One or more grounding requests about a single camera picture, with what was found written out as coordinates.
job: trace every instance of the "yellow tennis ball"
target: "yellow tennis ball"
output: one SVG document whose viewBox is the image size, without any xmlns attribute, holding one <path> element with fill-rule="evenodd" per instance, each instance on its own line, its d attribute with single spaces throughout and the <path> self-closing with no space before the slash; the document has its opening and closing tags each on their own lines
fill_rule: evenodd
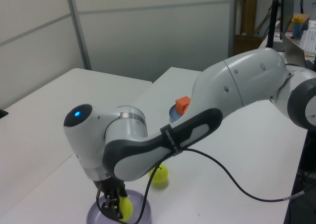
<svg viewBox="0 0 316 224">
<path fill-rule="evenodd" d="M 153 171 L 154 171 L 153 169 L 151 171 L 149 171 L 149 173 L 148 173 L 149 177 L 152 175 Z M 154 183 L 163 183 L 167 179 L 168 179 L 168 169 L 165 165 L 161 164 L 158 167 L 158 169 L 153 177 L 153 182 Z"/>
<path fill-rule="evenodd" d="M 132 202 L 129 198 L 120 197 L 119 207 L 123 214 L 123 218 L 120 220 L 123 222 L 128 221 L 132 217 L 134 211 Z"/>
</svg>

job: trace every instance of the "monitor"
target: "monitor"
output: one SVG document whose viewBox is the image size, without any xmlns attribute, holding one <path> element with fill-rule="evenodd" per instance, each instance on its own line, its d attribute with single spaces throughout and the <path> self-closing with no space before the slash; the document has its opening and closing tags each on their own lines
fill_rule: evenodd
<svg viewBox="0 0 316 224">
<path fill-rule="evenodd" d="M 293 12 L 294 0 L 281 0 L 280 31 L 284 34 L 292 21 Z"/>
<path fill-rule="evenodd" d="M 269 25 L 269 33 L 268 33 L 268 41 L 266 47 L 271 47 L 276 51 L 283 52 L 284 45 L 283 42 L 274 42 L 274 34 L 275 34 L 275 24 L 277 18 L 277 0 L 273 0 L 272 9 L 271 9 L 271 17 L 270 17 L 270 25 Z M 286 32 L 289 27 L 294 12 L 294 0 L 281 0 L 281 11 L 280 11 L 280 32 Z"/>
</svg>

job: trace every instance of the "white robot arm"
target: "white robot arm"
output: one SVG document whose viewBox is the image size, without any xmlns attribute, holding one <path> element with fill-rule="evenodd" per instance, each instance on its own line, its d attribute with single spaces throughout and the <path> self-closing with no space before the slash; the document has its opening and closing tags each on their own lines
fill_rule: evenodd
<svg viewBox="0 0 316 224">
<path fill-rule="evenodd" d="M 316 73 L 286 66 L 270 48 L 207 68 L 195 81 L 187 112 L 151 136 L 145 116 L 131 106 L 111 111 L 78 106 L 67 115 L 64 130 L 90 179 L 130 181 L 214 132 L 234 111 L 264 99 L 298 126 L 316 131 Z"/>
</svg>

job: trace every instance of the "orange block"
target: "orange block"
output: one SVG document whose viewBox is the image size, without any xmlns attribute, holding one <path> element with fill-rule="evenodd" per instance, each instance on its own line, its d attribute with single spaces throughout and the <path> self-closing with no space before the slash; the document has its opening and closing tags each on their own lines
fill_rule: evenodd
<svg viewBox="0 0 316 224">
<path fill-rule="evenodd" d="M 178 114 L 183 115 L 188 107 L 191 99 L 187 96 L 176 99 L 176 111 Z"/>
</svg>

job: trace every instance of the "white table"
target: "white table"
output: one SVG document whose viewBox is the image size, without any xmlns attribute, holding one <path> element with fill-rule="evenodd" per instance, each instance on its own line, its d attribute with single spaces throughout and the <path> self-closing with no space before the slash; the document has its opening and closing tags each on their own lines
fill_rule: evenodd
<svg viewBox="0 0 316 224">
<path fill-rule="evenodd" d="M 191 96 L 200 72 L 170 68 L 133 103 L 147 120 L 149 134 L 170 123 L 174 100 Z M 243 108 L 209 137 L 192 146 L 222 162 L 237 182 L 261 198 L 290 195 L 306 131 L 295 126 L 268 101 Z M 226 173 L 210 160 L 183 152 L 164 162 L 169 186 L 151 187 L 148 200 L 153 224 L 283 223 L 288 202 L 261 203 L 241 193 Z M 144 193 L 148 176 L 126 182 Z M 0 224 L 84 224 L 96 188 L 75 155 L 11 209 Z"/>
<path fill-rule="evenodd" d="M 103 108 L 130 104 L 151 84 L 73 69 L 8 107 L 9 115 L 0 119 L 0 218 L 73 154 L 63 131 L 71 109 L 83 103 Z M 49 201 L 55 189 L 46 191 Z"/>
</svg>

